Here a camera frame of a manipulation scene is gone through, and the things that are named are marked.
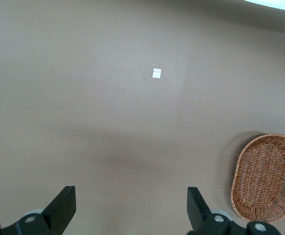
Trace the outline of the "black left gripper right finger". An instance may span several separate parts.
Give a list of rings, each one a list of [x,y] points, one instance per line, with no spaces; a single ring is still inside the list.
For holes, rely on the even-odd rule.
[[[212,213],[197,187],[187,189],[187,214],[192,226],[188,235],[245,235],[246,228],[220,213]]]

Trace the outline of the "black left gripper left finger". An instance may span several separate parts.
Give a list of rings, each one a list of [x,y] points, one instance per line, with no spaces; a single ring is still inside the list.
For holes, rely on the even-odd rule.
[[[41,212],[26,215],[6,228],[1,235],[62,235],[76,213],[74,186],[66,186]]]

